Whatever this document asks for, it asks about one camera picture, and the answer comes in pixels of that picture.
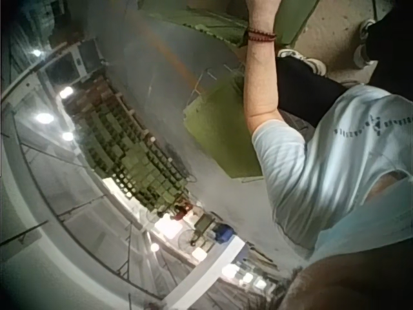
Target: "black pants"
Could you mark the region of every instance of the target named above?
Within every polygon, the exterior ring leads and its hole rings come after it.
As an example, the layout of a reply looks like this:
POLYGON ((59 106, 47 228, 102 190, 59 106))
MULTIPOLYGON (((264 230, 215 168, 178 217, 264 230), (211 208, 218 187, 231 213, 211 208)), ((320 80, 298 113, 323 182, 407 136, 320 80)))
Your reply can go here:
MULTIPOLYGON (((381 21, 368 28, 366 50, 378 65, 369 85, 413 101, 413 1, 400 0, 381 21)), ((293 57, 277 58, 279 108, 316 127, 347 89, 314 74, 293 57)))

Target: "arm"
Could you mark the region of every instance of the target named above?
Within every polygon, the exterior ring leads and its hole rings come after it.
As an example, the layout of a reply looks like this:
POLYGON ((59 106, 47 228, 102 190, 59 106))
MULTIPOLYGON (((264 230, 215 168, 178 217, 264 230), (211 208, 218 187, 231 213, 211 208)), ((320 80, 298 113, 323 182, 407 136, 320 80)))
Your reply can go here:
MULTIPOLYGON (((272 32, 281 0, 248 0, 250 27, 272 32)), ((253 133, 270 119, 283 121, 278 109, 276 55, 271 42, 248 42, 245 66, 244 113, 253 133)))

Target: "white beam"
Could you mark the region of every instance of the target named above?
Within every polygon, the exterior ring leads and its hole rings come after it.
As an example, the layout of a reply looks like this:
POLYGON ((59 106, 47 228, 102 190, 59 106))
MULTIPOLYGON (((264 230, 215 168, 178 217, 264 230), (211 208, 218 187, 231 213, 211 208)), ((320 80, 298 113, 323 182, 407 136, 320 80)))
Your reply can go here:
POLYGON ((222 268, 232 263, 244 245, 238 236, 227 243, 215 244, 205 260, 165 297, 164 309, 189 309, 222 275, 222 268))

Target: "red object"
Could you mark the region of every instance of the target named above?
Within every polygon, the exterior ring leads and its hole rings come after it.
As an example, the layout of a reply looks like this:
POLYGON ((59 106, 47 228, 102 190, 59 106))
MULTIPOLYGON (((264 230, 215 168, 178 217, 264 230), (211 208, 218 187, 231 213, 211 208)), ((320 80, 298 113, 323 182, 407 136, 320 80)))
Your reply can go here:
POLYGON ((248 36, 248 40, 250 41, 255 41, 255 42, 274 42, 276 39, 269 38, 269 37, 253 37, 253 36, 248 36))
POLYGON ((264 32, 264 31, 260 31, 260 30, 257 30, 257 29, 253 29, 253 28, 248 28, 248 33, 249 34, 257 34, 257 35, 264 36, 264 37, 270 37, 272 39, 276 38, 276 34, 273 33, 273 32, 264 32))
POLYGON ((175 205, 175 210, 177 210, 177 214, 173 217, 171 217, 171 219, 175 220, 175 221, 180 221, 184 218, 185 215, 188 214, 189 211, 192 210, 193 206, 189 201, 182 201, 181 203, 184 204, 184 206, 177 204, 175 205))

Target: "concrete floor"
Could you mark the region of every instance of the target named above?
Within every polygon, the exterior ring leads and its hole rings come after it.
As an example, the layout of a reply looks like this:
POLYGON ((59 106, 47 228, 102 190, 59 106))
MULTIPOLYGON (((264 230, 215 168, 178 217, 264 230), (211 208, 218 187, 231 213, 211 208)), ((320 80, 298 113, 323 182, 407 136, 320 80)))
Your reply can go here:
MULTIPOLYGON (((274 259, 285 276, 300 259, 289 249, 272 223, 263 181, 241 183, 230 179, 203 152, 183 126, 183 109, 199 75, 212 68, 239 65, 222 43, 194 30, 146 18, 136 1, 69 0, 72 15, 82 22, 110 63, 112 82, 135 108, 143 123, 162 145, 173 152, 195 176, 191 193, 208 211, 214 211, 238 234, 274 259)), ((296 48, 323 60, 329 76, 338 81, 368 81, 373 68, 352 68, 353 40, 358 24, 374 16, 372 0, 321 0, 296 48)), ((203 81, 201 88, 211 81, 203 81)))
POLYGON ((358 70, 353 64, 359 24, 383 18, 391 7, 392 0, 320 0, 295 49, 322 60, 331 79, 368 83, 376 66, 358 70))

